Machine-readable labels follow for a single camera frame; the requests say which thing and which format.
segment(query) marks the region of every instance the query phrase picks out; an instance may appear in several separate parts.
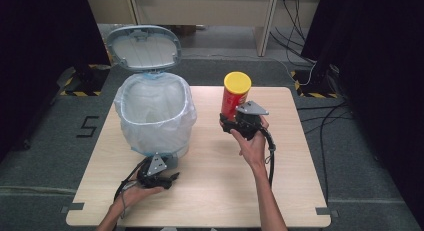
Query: gray carpet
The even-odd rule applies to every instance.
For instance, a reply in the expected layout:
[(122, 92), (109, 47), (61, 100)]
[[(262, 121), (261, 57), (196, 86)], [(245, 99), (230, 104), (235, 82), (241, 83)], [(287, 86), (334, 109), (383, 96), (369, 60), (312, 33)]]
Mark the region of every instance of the gray carpet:
[[(247, 73), (254, 86), (289, 87), (298, 108), (332, 106), (343, 101), (299, 97), (284, 66), (274, 61), (185, 59), (170, 72), (190, 85), (216, 86), (235, 70)], [(98, 97), (58, 96), (33, 133), (31, 149), (8, 153), (0, 164), (1, 231), (94, 229), (68, 226), (61, 209), (72, 202), (116, 90), (131, 74), (113, 67)], [(59, 83), (68, 77), (67, 71)], [(324, 117), (329, 111), (299, 110), (299, 116), (307, 120)], [(87, 123), (97, 129), (91, 138), (77, 138), (91, 132), (81, 129), (86, 116), (98, 116)], [(342, 107), (331, 117), (342, 117), (323, 128), (329, 207), (339, 217), (334, 217), (325, 230), (420, 230), (388, 172), (375, 159), (354, 113)], [(321, 121), (322, 118), (308, 120), (302, 125), (325, 192), (317, 128)]]

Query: trash can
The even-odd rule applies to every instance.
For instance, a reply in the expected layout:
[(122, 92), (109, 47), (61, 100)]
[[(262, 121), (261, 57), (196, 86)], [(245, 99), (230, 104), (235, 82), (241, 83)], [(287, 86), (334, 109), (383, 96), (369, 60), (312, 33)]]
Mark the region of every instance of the trash can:
[(159, 26), (128, 26), (109, 34), (107, 48), (118, 65), (135, 73), (114, 99), (131, 149), (184, 156), (197, 114), (187, 82), (166, 72), (181, 60), (177, 36)]

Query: floor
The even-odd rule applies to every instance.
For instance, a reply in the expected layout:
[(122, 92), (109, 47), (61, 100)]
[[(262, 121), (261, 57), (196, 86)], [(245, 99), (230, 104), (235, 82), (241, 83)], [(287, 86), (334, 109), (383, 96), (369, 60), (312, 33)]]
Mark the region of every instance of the floor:
[[(116, 28), (99, 27), (103, 35)], [(279, 31), (288, 37), (291, 29)], [(272, 32), (284, 40), (276, 30)], [(302, 42), (299, 37), (294, 40)], [(265, 57), (258, 57), (250, 27), (205, 26), (193, 35), (180, 37), (180, 42), (183, 61), (174, 72), (190, 85), (220, 85), (220, 76), (215, 73), (238, 69), (252, 73), (256, 85), (292, 90), (333, 213), (332, 224), (324, 230), (420, 230), (390, 175), (375, 159), (349, 107), (337, 109), (320, 135), (321, 121), (329, 110), (318, 107), (336, 105), (344, 99), (340, 95), (336, 99), (299, 97), (289, 72), (298, 67), (294, 64), (307, 65), (302, 59), (287, 53), (272, 38)], [(204, 79), (203, 71), (211, 78)], [(34, 133), (31, 149), (10, 152), (0, 163), (0, 231), (93, 230), (68, 226), (66, 207), (73, 200), (116, 89), (128, 75), (113, 67), (104, 86), (107, 88), (98, 97), (58, 96)], [(68, 78), (69, 70), (58, 83), (63, 86)], [(81, 123), (90, 115), (98, 116), (92, 120), (97, 127), (94, 136), (76, 139), (82, 132)], [(321, 140), (324, 150), (320, 149)]]

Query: black curtain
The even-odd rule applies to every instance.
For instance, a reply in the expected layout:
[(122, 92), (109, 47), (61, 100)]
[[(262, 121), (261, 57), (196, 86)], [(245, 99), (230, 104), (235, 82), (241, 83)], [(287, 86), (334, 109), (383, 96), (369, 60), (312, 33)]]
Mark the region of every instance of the black curtain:
[(0, 0), (0, 160), (27, 138), (69, 67), (109, 64), (87, 0)]
[[(363, 0), (351, 29), (334, 32), (346, 0), (321, 0), (306, 45), (330, 54), (364, 134), (424, 229), (423, 0)], [(325, 47), (335, 35), (343, 42)], [(308, 49), (302, 54), (309, 56)]]

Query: wooden table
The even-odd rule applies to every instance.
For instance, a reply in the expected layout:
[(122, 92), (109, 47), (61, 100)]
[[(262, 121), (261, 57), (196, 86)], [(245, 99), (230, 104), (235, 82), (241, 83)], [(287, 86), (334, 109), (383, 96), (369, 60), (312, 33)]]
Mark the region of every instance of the wooden table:
[[(198, 119), (190, 148), (170, 173), (181, 172), (171, 189), (150, 196), (127, 212), (122, 226), (259, 227), (252, 172), (234, 138), (218, 124), (223, 87), (191, 87)], [(289, 227), (326, 227), (326, 207), (291, 92), (252, 87), (248, 100), (270, 112), (266, 119), (277, 146), (273, 192)], [(74, 198), (83, 210), (70, 210), (67, 223), (95, 226), (112, 203), (121, 180), (144, 157), (130, 150), (112, 105)]]

